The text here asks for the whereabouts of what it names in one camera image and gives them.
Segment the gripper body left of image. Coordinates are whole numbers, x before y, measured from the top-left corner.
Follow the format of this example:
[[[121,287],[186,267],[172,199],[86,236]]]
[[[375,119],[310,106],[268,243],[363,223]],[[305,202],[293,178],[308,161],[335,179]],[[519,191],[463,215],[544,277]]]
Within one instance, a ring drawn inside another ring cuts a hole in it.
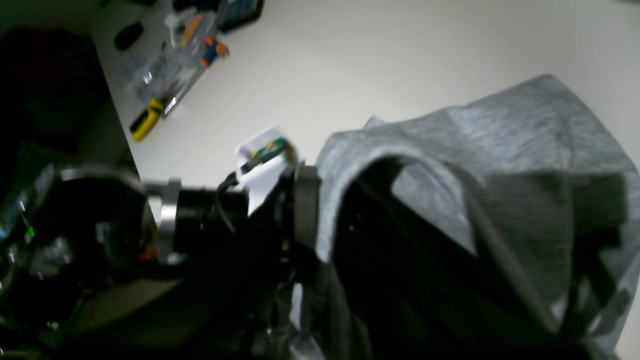
[[[247,197],[246,218],[260,237],[273,239],[276,260],[297,281],[311,281],[320,268],[315,252],[319,217],[318,169],[301,159],[286,135],[270,127],[242,142],[238,167],[217,187],[217,211],[238,231],[223,196],[231,189]]]

